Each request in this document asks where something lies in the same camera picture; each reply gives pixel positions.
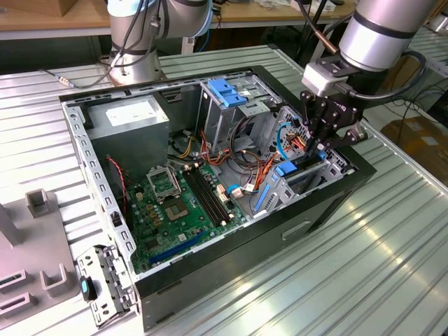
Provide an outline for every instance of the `chip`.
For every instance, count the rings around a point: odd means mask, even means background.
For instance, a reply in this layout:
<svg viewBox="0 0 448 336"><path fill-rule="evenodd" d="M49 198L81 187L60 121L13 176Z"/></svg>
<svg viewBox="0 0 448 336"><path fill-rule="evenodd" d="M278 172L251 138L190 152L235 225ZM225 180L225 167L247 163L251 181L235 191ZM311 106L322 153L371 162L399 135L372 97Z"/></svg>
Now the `chip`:
<svg viewBox="0 0 448 336"><path fill-rule="evenodd" d="M181 198L171 199L165 202L163 209L171 222L190 214L185 202Z"/></svg>
<svg viewBox="0 0 448 336"><path fill-rule="evenodd" d="M152 239L149 241L145 242L145 245L148 249L154 249L155 247L159 246L159 242L157 241L157 239Z"/></svg>

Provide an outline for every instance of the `yellow wire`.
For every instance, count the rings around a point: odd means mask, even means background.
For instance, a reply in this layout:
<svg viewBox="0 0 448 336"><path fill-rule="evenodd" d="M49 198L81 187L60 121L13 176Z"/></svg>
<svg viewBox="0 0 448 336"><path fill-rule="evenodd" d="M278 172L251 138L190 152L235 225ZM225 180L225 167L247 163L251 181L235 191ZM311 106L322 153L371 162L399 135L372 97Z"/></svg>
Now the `yellow wire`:
<svg viewBox="0 0 448 336"><path fill-rule="evenodd" d="M187 149L185 149L185 152L183 152L182 154L180 154L180 155L178 156L179 159L186 158L186 157L188 156L188 154L190 154L191 143L192 143L192 141L193 141L193 137L191 136L191 137L190 137L190 140L188 140L188 146L187 146Z"/></svg>

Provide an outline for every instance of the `slotted metal surface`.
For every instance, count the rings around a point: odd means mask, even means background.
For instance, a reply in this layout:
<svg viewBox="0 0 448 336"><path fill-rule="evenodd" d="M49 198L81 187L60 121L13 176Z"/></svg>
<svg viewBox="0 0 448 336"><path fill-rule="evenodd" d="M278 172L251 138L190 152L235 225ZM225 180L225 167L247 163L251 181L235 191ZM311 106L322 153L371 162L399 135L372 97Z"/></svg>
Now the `slotted metal surface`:
<svg viewBox="0 0 448 336"><path fill-rule="evenodd" d="M163 57L161 63L169 77L261 64L295 94L302 89L301 69L267 46ZM102 71L56 72L90 83ZM26 190L54 190L75 258L106 238L57 103L57 95L69 92L41 73L0 77L0 202ZM149 334L441 335L448 326L446 188L369 132L355 149L378 172L324 228ZM130 314L97 331L79 295L2 335L139 335L140 325Z"/></svg>
<svg viewBox="0 0 448 336"><path fill-rule="evenodd" d="M423 26L415 34L409 46L425 55L428 67L448 77L448 36L442 36Z"/></svg>

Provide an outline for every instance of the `blue plastic clip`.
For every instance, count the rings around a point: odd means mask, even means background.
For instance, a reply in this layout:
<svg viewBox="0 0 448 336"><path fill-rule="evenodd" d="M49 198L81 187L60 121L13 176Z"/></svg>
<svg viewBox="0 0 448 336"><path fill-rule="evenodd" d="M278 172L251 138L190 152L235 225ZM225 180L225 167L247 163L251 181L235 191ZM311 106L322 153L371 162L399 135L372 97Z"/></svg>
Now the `blue plastic clip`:
<svg viewBox="0 0 448 336"><path fill-rule="evenodd" d="M209 80L210 89L221 100L225 107L233 107L247 103L247 99L235 91L235 86L229 84L225 79Z"/></svg>
<svg viewBox="0 0 448 336"><path fill-rule="evenodd" d="M319 155L319 157L324 160L327 157L327 153L325 153L323 150L321 150L320 152L317 153L317 155Z"/></svg>
<svg viewBox="0 0 448 336"><path fill-rule="evenodd" d="M291 161L285 161L277 165L275 167L275 172L282 177L283 175L287 175L289 173L295 172L297 167Z"/></svg>

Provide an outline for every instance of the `ram slot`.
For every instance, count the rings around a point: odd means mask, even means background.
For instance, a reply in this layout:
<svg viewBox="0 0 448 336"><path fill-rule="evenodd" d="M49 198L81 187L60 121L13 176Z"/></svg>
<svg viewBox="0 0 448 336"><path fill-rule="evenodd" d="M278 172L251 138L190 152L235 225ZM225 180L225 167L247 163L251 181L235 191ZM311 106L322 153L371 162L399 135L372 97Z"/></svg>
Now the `ram slot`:
<svg viewBox="0 0 448 336"><path fill-rule="evenodd" d="M189 171L183 176L215 226L221 225L223 221L228 222L230 220L227 211L215 194L213 194L213 191L199 171Z"/></svg>

